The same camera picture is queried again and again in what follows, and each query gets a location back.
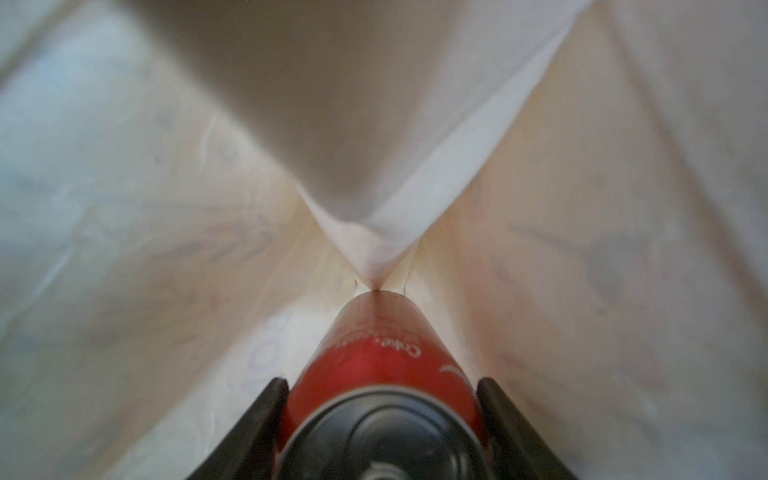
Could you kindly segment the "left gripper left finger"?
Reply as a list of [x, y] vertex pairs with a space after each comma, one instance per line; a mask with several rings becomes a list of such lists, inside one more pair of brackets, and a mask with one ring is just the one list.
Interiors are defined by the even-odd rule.
[[188, 479], [270, 479], [288, 395], [287, 380], [273, 378]]

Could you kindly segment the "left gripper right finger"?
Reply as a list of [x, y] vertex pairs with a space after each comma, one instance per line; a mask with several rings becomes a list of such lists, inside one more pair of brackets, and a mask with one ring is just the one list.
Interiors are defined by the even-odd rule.
[[483, 377], [476, 392], [492, 446], [496, 479], [577, 479], [495, 380]]

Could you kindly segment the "red cola can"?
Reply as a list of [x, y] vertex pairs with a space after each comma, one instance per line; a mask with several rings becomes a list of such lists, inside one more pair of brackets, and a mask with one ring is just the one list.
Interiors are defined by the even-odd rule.
[[420, 309], [384, 290], [340, 311], [290, 390], [277, 479], [491, 479], [475, 389]]

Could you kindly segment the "cream canvas tote bag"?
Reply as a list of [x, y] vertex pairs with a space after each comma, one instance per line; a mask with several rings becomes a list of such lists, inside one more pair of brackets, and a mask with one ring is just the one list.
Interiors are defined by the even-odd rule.
[[[582, 479], [767, 475], [767, 5], [594, 1], [388, 281]], [[1, 475], [182, 479], [363, 290], [121, 7], [1, 5]]]

